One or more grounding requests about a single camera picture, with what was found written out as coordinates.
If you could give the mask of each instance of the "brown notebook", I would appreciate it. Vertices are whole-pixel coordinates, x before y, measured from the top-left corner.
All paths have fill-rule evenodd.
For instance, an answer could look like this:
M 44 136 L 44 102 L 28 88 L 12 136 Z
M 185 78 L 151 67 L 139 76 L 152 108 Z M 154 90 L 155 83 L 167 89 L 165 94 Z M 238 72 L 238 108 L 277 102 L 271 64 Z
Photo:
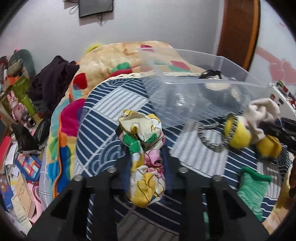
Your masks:
M 15 193 L 24 209 L 24 213 L 31 218 L 35 211 L 35 202 L 32 193 L 28 189 L 25 177 L 19 173 L 15 184 Z

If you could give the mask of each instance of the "transparent plastic bin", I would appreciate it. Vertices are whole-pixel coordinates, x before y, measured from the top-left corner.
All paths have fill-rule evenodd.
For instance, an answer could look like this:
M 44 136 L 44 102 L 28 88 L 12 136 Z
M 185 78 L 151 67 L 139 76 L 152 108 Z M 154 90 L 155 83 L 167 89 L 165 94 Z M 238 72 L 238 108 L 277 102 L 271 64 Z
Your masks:
M 195 121 L 215 119 L 228 112 L 244 111 L 248 103 L 267 97 L 266 87 L 232 61 L 211 54 L 171 48 L 144 48 L 140 56 L 145 70 L 155 73 L 143 84 L 163 127 L 184 125 L 189 119 Z M 174 76 L 165 73 L 171 61 L 185 62 L 200 67 L 197 74 L 213 69 L 220 70 L 221 80 L 200 79 L 198 76 Z

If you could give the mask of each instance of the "pink rabbit toy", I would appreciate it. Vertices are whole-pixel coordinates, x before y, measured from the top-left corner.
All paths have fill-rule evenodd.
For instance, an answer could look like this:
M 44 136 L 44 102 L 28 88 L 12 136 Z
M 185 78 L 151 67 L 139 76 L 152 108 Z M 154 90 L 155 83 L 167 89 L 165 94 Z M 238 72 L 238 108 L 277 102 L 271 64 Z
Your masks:
M 9 102 L 9 107 L 11 109 L 12 118 L 15 121 L 19 121 L 24 127 L 27 127 L 28 124 L 22 120 L 23 115 L 28 115 L 27 108 L 24 106 L 23 103 L 18 102 L 18 99 L 13 91 L 11 91 L 10 94 L 7 95 L 7 99 Z

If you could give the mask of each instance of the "yellow patterned fabric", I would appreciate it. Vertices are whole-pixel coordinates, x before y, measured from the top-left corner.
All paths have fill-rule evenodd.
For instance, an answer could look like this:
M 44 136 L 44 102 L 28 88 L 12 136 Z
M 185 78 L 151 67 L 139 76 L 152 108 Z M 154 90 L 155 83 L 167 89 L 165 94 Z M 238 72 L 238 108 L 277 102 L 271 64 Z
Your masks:
M 161 121 L 154 114 L 144 115 L 124 110 L 118 119 L 119 139 L 131 154 L 129 199 L 138 207 L 146 207 L 161 199 L 165 177 L 160 148 L 165 143 Z

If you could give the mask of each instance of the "metal screw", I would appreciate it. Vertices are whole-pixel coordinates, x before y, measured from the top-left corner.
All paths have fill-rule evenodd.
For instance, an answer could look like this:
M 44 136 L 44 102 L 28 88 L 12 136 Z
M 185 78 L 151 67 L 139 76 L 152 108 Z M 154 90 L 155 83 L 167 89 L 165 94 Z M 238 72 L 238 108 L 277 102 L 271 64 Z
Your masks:
M 109 168 L 107 169 L 107 172 L 115 173 L 115 172 L 117 172 L 117 168 L 116 168 L 116 167 L 109 167 Z
M 215 182 L 220 182 L 220 181 L 222 180 L 222 176 L 220 176 L 220 175 L 214 175 L 214 176 L 213 176 L 213 180 L 214 180 Z
M 76 175 L 73 179 L 76 182 L 80 182 L 83 179 L 83 177 L 81 175 Z
M 181 172 L 181 173 L 187 173 L 188 172 L 188 168 L 187 167 L 180 167 L 179 168 L 179 172 Z

